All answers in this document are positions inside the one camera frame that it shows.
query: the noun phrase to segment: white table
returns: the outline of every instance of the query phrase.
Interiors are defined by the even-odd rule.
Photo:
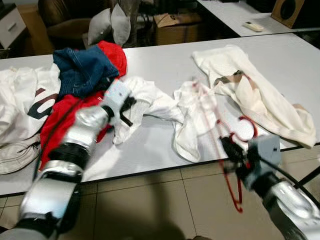
[[[128,64],[126,76],[141,76],[145,80],[154,81],[161,90],[172,96],[173,91],[184,81],[191,80],[192,76],[206,82],[206,76],[191,58],[193,51],[221,48],[229,44],[241,47],[256,68],[291,103],[302,104],[312,114],[319,143],[320,50],[292,33],[125,49]],[[51,55],[0,60],[0,70],[10,66],[36,68],[52,61]],[[242,135],[252,134],[249,124],[238,123],[237,117],[241,112],[228,97],[219,96],[218,103],[220,111],[224,112],[233,129]],[[266,133],[261,128],[258,131],[260,134]],[[98,163],[108,166],[108,170],[103,174],[97,173],[88,180],[124,177],[191,165],[191,162],[180,158],[173,151],[173,133],[171,122],[144,117],[141,127],[113,151],[112,157],[108,151],[112,147],[112,137],[105,137],[97,146],[88,166],[97,164],[99,159]],[[294,147],[297,145],[281,140],[282,150]],[[199,150],[203,162],[219,158],[217,153],[212,153],[212,143],[207,136],[199,139]],[[31,163],[15,173],[0,175],[0,195],[26,191],[31,185],[33,169],[34,163]]]
[[[197,0],[225,25],[240,37],[284,34],[308,31],[320,31],[320,27],[291,29],[271,17],[271,13],[261,13],[248,5],[245,0],[239,2],[221,2],[219,0]],[[244,26],[245,22],[252,22],[264,27],[261,32],[252,31]]]

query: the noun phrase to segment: white remote control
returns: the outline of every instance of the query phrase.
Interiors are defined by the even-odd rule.
[[[263,26],[260,26],[259,24],[256,24],[256,23],[252,23],[250,21],[246,21],[243,24],[243,26],[248,28],[248,29],[251,29],[251,30],[253,30],[255,32],[262,32],[264,30]]]

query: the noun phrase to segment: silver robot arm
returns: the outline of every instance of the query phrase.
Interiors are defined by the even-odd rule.
[[[278,178],[274,168],[267,164],[281,163],[278,136],[253,138],[246,154],[228,137],[222,138],[221,143],[234,163],[237,176],[249,191],[255,191],[262,198],[270,219],[286,240],[320,240],[318,202],[315,204],[315,199],[313,202],[303,191]]]
[[[74,226],[81,197],[78,183],[97,136],[107,124],[114,125],[120,119],[130,124],[121,113],[130,93],[116,80],[106,91],[101,106],[82,108],[76,113],[75,123],[60,146],[49,154],[50,161],[25,194],[17,225],[0,234],[0,240],[54,240]]]

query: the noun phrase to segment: clothes pile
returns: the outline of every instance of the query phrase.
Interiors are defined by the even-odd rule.
[[[230,96],[245,115],[266,130],[308,148],[315,144],[311,115],[302,106],[291,105],[239,47],[194,52],[192,57],[208,75],[210,86],[186,81],[172,98],[153,81],[139,76],[121,79],[136,103],[123,112],[132,126],[122,121],[114,126],[114,145],[134,137],[143,116],[149,115],[171,121],[173,149],[183,159],[199,162],[198,137],[212,130],[217,121],[216,94]],[[49,153],[74,123],[77,110],[103,104],[112,81],[126,72],[124,51],[106,41],[88,50],[56,50],[49,67],[0,71],[0,174],[34,160],[40,152],[39,142],[43,168]],[[98,142],[109,128],[101,131]]]

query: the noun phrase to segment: speaker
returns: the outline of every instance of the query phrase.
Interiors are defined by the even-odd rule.
[[[271,17],[291,29],[320,27],[320,0],[277,0]]]

